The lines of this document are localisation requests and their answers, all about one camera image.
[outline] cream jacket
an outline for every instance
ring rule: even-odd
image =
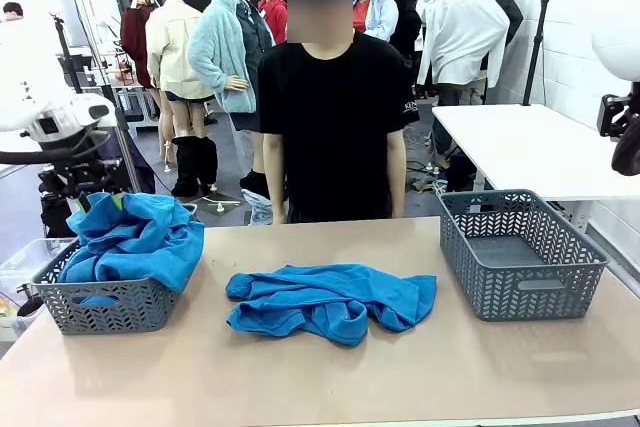
[[[154,86],[184,99],[213,96],[187,62],[187,45],[202,14],[183,0],[166,0],[146,25],[147,70]]]

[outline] light blue fleece jacket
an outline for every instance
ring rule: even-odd
[[[229,113],[256,111],[256,95],[249,82],[242,27],[236,16],[241,0],[211,0],[200,17],[187,46],[187,60],[203,84],[213,89],[216,100]],[[227,76],[249,82],[246,90],[226,90]]]

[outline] table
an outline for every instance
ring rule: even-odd
[[[21,427],[422,421],[408,427],[640,413],[640,301],[613,275],[604,273],[583,320],[485,323],[438,243],[438,218],[207,229],[202,261],[163,330],[63,337],[42,315],[0,360],[10,386],[2,419]],[[342,262],[437,275],[432,314],[403,334],[370,322],[356,348],[225,324],[234,273]]]
[[[528,189],[545,200],[576,202],[572,222],[585,231],[593,201],[640,198],[640,176],[611,168],[615,144],[543,105],[436,107],[434,115],[498,190]]]

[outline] black t-shirt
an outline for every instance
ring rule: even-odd
[[[419,119],[406,67],[356,32],[340,57],[280,44],[258,70],[261,132],[283,136],[290,201],[319,221],[375,216],[389,202],[387,134]]]

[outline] light blue shirt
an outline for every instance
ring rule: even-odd
[[[354,8],[357,3],[358,0],[353,0]],[[389,42],[397,24],[398,6],[394,0],[371,0],[365,21],[365,34]]]

